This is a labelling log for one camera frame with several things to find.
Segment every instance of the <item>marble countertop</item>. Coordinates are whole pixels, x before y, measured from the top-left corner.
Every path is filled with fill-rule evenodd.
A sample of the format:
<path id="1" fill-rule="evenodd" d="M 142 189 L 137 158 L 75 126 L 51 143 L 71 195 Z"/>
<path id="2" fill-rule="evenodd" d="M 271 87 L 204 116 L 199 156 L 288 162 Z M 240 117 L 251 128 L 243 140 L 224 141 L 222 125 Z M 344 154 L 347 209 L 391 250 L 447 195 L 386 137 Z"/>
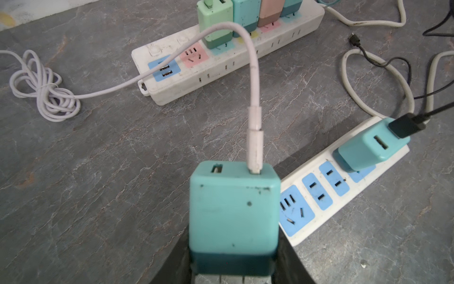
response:
<path id="1" fill-rule="evenodd" d="M 102 90 L 138 75 L 133 49 L 197 24 L 195 4 L 100 0 L 2 31 L 0 49 L 36 51 L 75 94 Z M 341 83 L 352 32 L 369 52 L 408 58 L 412 91 L 425 93 L 428 64 L 454 40 L 421 33 L 445 17 L 448 1 L 404 4 L 403 28 L 348 27 L 326 14 L 318 30 L 259 59 L 265 162 L 282 178 L 369 117 Z M 399 19 L 395 0 L 335 8 L 352 20 Z M 440 28 L 453 30 L 452 20 Z M 0 279 L 147 284 L 188 224 L 197 164 L 245 159 L 249 69 L 162 107 L 133 85 L 83 100 L 76 117 L 54 123 L 35 100 L 12 95 L 19 64 L 0 58 Z M 440 61 L 436 89 L 453 70 L 454 58 Z M 405 112 L 386 70 L 352 56 L 348 75 L 368 105 Z M 435 106 L 453 101 L 452 91 Z M 454 281 L 453 119 L 454 110 L 435 116 L 409 154 L 295 247 L 317 283 Z"/>

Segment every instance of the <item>green phone charger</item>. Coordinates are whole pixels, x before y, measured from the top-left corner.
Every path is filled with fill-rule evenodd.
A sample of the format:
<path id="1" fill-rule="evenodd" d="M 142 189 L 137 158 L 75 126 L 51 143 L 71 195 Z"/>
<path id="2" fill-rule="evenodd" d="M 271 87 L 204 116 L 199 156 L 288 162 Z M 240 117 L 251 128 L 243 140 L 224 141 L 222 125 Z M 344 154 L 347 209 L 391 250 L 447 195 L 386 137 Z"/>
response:
<path id="1" fill-rule="evenodd" d="M 214 24 L 233 22 L 232 0 L 200 0 L 197 2 L 197 16 L 201 32 Z M 232 38 L 233 31 L 218 30 L 202 40 L 209 49 L 213 49 L 231 41 Z"/>
<path id="2" fill-rule="evenodd" d="M 281 179 L 269 164 L 204 161 L 190 179 L 189 248 L 196 274 L 271 275 Z"/>

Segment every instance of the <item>dirt spot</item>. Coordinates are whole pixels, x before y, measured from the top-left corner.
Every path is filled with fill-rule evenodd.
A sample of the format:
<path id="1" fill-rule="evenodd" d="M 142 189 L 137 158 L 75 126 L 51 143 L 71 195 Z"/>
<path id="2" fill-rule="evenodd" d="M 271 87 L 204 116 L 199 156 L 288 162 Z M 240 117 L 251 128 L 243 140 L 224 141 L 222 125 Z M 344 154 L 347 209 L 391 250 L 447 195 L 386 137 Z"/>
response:
<path id="1" fill-rule="evenodd" d="M 17 185 L 19 187 L 26 187 L 32 183 L 35 182 L 35 173 L 34 172 L 28 172 L 27 173 L 27 178 L 24 180 L 23 183 Z"/>
<path id="2" fill-rule="evenodd" d="M 65 35 L 63 35 L 63 39 L 62 39 L 60 45 L 58 46 L 57 53 L 55 53 L 54 56 L 52 56 L 49 59 L 49 61 L 47 62 L 46 65 L 49 65 L 49 63 L 54 61 L 54 59 L 57 57 L 57 55 L 59 55 L 64 50 L 64 48 L 66 47 L 67 44 L 68 44 L 68 38 Z"/>

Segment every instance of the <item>white cable bundle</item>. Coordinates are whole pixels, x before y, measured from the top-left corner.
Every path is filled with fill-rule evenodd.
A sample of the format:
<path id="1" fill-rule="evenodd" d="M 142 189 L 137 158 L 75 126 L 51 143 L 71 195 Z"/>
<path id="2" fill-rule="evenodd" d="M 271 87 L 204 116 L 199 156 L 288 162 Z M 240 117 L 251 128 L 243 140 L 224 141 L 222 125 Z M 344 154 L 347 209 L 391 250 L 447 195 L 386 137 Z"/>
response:
<path id="1" fill-rule="evenodd" d="M 59 88 L 58 84 L 62 82 L 60 75 L 54 73 L 50 68 L 44 67 L 38 55 L 32 50 L 27 50 L 22 58 L 16 53 L 8 50 L 0 50 L 0 54 L 12 55 L 22 64 L 22 70 L 15 72 L 10 79 L 10 87 L 13 94 L 18 98 L 36 98 L 36 106 L 38 107 L 39 113 L 47 120 L 59 122 L 71 118 L 79 112 L 79 99 L 93 98 L 99 95 L 112 93 L 134 84 L 166 66 L 187 48 L 217 30 L 233 30 L 237 32 L 243 38 L 249 54 L 251 106 L 249 108 L 249 128 L 247 130 L 247 167 L 251 173 L 259 174 L 263 167 L 263 131 L 261 130 L 262 109 L 260 107 L 258 58 L 251 36 L 248 31 L 239 24 L 232 22 L 215 24 L 190 39 L 185 45 L 180 46 L 179 49 L 169 55 L 169 57 L 158 66 L 115 87 L 86 95 L 74 95 L 73 92 L 68 89 Z M 32 58 L 26 63 L 29 55 L 32 55 Z M 33 65 L 36 67 L 36 72 L 32 71 Z M 35 92 L 25 94 L 18 91 L 17 85 L 23 80 L 25 80 Z"/>
<path id="2" fill-rule="evenodd" d="M 51 68 L 44 67 L 34 51 L 27 50 L 22 58 L 7 50 L 0 50 L 0 54 L 10 54 L 22 65 L 22 69 L 16 71 L 10 78 L 13 94 L 21 99 L 36 98 L 36 107 L 44 118 L 59 122 L 71 118 L 79 112 L 80 101 L 70 90 L 58 87 L 62 82 L 61 76 L 54 73 Z M 21 81 L 25 81 L 35 91 L 31 93 L 19 91 L 17 86 Z"/>

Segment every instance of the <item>power strip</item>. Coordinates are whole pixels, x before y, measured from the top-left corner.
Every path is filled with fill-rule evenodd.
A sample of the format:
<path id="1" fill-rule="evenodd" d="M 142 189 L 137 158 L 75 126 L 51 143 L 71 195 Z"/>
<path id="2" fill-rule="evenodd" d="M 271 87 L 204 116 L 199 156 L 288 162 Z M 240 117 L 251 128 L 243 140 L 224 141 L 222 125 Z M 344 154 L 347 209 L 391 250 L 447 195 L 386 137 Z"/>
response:
<path id="1" fill-rule="evenodd" d="M 361 123 L 282 180 L 279 225 L 292 246 L 301 243 L 410 151 L 405 146 L 387 161 L 361 172 L 342 170 L 333 151 L 380 120 L 374 116 Z"/>
<path id="2" fill-rule="evenodd" d="M 251 32 L 257 56 L 265 56 L 315 31 L 324 14 L 325 10 L 314 0 L 304 0 L 298 12 L 257 28 Z M 139 73 L 161 63 L 198 33 L 199 26 L 195 25 L 134 49 L 131 55 Z M 144 96 L 165 105 L 247 64 L 249 57 L 241 38 L 212 50 L 200 40 L 153 76 L 140 80 L 138 86 Z"/>

